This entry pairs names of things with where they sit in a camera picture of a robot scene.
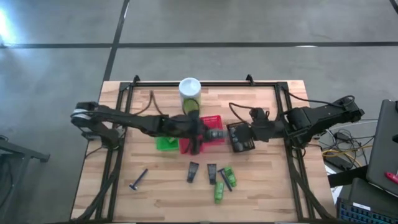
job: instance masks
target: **black metal frame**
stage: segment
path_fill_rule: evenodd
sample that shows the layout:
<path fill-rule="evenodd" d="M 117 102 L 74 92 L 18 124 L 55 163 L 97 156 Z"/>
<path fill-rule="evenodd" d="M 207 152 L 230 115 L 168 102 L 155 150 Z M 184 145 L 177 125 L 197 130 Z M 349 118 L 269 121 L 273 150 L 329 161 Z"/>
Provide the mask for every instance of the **black metal frame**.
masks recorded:
<path fill-rule="evenodd" d="M 127 94 L 127 101 L 126 101 L 126 109 L 125 112 L 129 112 L 131 103 L 132 103 L 132 94 L 133 94 L 133 89 L 134 87 L 159 87 L 159 86 L 167 86 L 167 87 L 177 87 L 179 85 L 179 82 L 139 82 L 140 78 L 138 76 L 134 77 L 133 82 L 121 82 L 119 86 L 119 95 L 118 95 L 118 100 L 116 103 L 116 109 L 120 110 L 121 109 L 121 102 L 123 99 L 123 95 L 126 90 L 128 90 Z M 273 87 L 275 90 L 275 97 L 276 97 L 276 102 L 277 102 L 277 119 L 281 119 L 283 116 L 283 105 L 282 105 L 282 97 L 281 97 L 281 92 L 282 88 L 289 89 L 289 86 L 287 82 L 255 82 L 252 78 L 251 75 L 248 75 L 246 77 L 247 82 L 201 82 L 201 85 L 204 87 L 208 86 L 263 86 L 263 87 Z M 290 110 L 292 109 L 292 102 L 290 100 L 290 96 L 287 94 L 285 95 L 285 100 L 287 104 L 287 109 Z M 112 155 L 113 151 L 115 150 L 108 150 L 108 153 L 106 155 L 106 160 L 105 160 L 105 165 L 104 165 L 104 172 L 103 172 L 103 178 L 102 178 L 102 183 L 101 183 L 101 189 L 98 193 L 98 195 L 95 197 L 93 203 L 90 204 L 89 208 L 91 208 L 90 213 L 88 216 L 86 216 L 82 220 L 71 220 L 73 223 L 111 223 L 113 222 L 113 214 L 114 214 L 114 206 L 116 202 L 116 195 L 118 191 L 118 181 L 119 181 L 119 174 L 121 170 L 121 162 L 122 162 L 122 157 L 123 157 L 123 150 L 124 150 L 124 142 L 125 142 L 125 135 L 121 138 L 120 140 L 120 145 L 116 149 L 117 156 L 116 156 L 116 162 L 114 165 L 113 171 L 109 175 L 109 169 L 111 166 L 111 160 L 112 160 Z M 301 150 L 297 151 L 297 160 L 298 160 L 298 168 L 299 172 L 297 172 L 295 165 L 294 165 L 294 160 L 293 160 L 293 148 L 290 144 L 290 140 L 287 137 L 284 137 L 284 142 L 285 142 L 285 151 L 287 155 L 287 165 L 289 167 L 289 173 L 290 173 L 290 179 L 291 179 L 291 184 L 292 184 L 292 192 L 293 192 L 293 198 L 295 202 L 295 209 L 296 209 L 296 214 L 298 221 L 305 221 L 305 220 L 315 220 L 315 212 L 314 212 L 314 206 L 311 202 L 316 201 L 315 197 L 313 195 L 307 195 L 306 192 L 310 192 L 309 185 L 308 185 L 308 179 L 307 179 L 307 173 L 305 170 L 304 166 L 304 160 L 303 160 L 303 155 Z M 297 185 L 300 185 L 302 190 L 305 192 L 305 199 L 306 199 L 306 204 L 307 204 L 307 209 L 308 209 L 308 218 L 303 217 L 303 209 L 300 201 L 300 194 L 299 194 L 299 188 Z M 106 195 L 106 192 L 108 189 L 112 186 L 111 190 L 111 195 L 110 195 L 110 200 L 109 200 L 109 207 L 108 207 L 108 213 L 106 215 L 106 218 L 102 217 L 102 210 L 103 210 L 103 201 L 104 201 L 104 196 Z M 95 219 L 90 220 L 90 217 L 94 213 L 94 210 L 96 210 L 95 214 Z"/>
<path fill-rule="evenodd" d="M 10 153 L 3 156 L 13 155 L 22 160 L 19 166 L 19 170 L 17 171 L 17 175 L 14 178 L 14 183 L 11 186 L 10 194 L 4 204 L 4 210 L 2 211 L 2 214 L 0 216 L 0 220 L 8 222 L 9 219 L 12 218 L 12 214 L 10 214 L 9 212 L 15 204 L 16 192 L 18 191 L 19 187 L 21 187 L 22 180 L 24 179 L 24 176 L 26 174 L 27 166 L 30 162 L 30 159 L 35 158 L 40 160 L 40 162 L 47 162 L 50 158 L 50 154 L 43 154 L 35 150 L 18 146 L 5 140 L 0 140 L 0 151 L 6 151 Z"/>

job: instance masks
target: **white label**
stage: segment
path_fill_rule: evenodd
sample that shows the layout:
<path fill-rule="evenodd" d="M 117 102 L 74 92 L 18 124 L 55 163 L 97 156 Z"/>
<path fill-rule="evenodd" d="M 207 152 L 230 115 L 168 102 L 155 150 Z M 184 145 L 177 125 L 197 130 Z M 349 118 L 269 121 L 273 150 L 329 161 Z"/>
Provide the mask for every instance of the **white label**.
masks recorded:
<path fill-rule="evenodd" d="M 366 210 L 368 210 L 368 211 L 371 210 L 371 207 L 368 207 L 368 206 L 365 206 L 365 205 L 361 205 L 361 204 L 358 204 L 358 203 L 355 203 L 355 202 L 353 203 L 353 205 L 356 206 L 356 207 L 358 207 L 358 208 L 366 209 Z"/>

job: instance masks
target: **green box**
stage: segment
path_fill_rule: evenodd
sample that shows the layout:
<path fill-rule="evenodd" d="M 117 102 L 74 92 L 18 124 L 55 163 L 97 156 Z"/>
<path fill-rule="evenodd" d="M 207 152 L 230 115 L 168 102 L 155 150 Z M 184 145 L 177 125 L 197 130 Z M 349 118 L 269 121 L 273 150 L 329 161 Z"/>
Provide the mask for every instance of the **green box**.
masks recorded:
<path fill-rule="evenodd" d="M 180 148 L 179 140 L 174 138 L 174 141 L 170 142 L 171 139 L 172 137 L 156 137 L 156 149 L 159 151 L 178 150 Z"/>

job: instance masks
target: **wooden tabletop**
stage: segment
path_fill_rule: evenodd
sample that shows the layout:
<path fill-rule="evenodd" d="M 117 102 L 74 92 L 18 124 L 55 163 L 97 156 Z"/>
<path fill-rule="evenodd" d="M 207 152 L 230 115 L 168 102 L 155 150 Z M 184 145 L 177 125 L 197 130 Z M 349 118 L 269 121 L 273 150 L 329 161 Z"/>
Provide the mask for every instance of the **wooden tabletop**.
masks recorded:
<path fill-rule="evenodd" d="M 307 98 L 304 82 L 287 81 L 290 92 Z M 99 103 L 116 106 L 120 82 L 104 82 Z M 154 90 L 157 103 L 164 114 L 182 114 L 177 87 L 134 87 L 131 113 L 143 109 Z M 228 102 L 261 107 L 270 111 L 275 119 L 277 105 L 271 87 L 203 87 L 201 91 L 201 116 L 219 114 L 223 126 L 238 122 L 228 108 Z M 293 107 L 308 106 L 307 102 L 292 98 Z M 250 121 L 247 109 L 236 112 Z M 143 114 L 157 114 L 152 105 Z M 87 153 L 100 146 L 99 141 L 89 144 Z M 73 207 L 72 218 L 78 217 L 91 203 L 100 189 L 106 150 L 100 150 L 85 160 Z M 189 162 L 199 163 L 192 184 L 188 184 Z M 319 148 L 308 147 L 304 157 L 310 188 L 320 203 L 335 214 Z M 207 164 L 217 164 L 217 169 L 232 166 L 237 186 L 232 192 L 224 189 L 221 204 L 214 203 L 214 185 L 209 184 Z M 140 182 L 138 191 L 128 185 L 142 171 L 148 173 Z M 217 181 L 222 178 L 217 174 Z M 300 193 L 304 214 L 307 209 Z M 108 209 L 108 197 L 104 205 Z M 226 141 L 220 146 L 210 146 L 197 156 L 181 155 L 179 151 L 162 152 L 155 148 L 155 139 L 139 130 L 129 128 L 119 178 L 118 196 L 114 212 L 115 222 L 274 222 L 296 221 L 289 170 L 282 139 L 256 142 L 256 149 L 232 153 Z"/>

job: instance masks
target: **red plastic crate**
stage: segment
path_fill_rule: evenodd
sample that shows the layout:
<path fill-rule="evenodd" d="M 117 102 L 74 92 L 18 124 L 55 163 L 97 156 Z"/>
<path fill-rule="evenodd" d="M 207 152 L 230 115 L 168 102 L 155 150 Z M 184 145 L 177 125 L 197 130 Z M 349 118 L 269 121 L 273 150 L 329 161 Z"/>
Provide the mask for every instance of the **red plastic crate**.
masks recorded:
<path fill-rule="evenodd" d="M 210 129 L 223 129 L 223 122 L 221 120 L 221 116 L 220 115 L 214 115 L 214 116 L 205 116 L 200 118 L 203 123 L 208 126 Z M 214 141 L 211 142 L 204 142 L 201 146 L 200 146 L 200 152 L 203 152 L 204 148 L 206 146 L 215 146 L 215 145 L 219 145 L 225 142 L 225 139 L 216 139 Z M 185 150 L 187 150 L 187 147 L 189 145 L 189 139 L 180 139 L 180 153 L 184 154 Z"/>

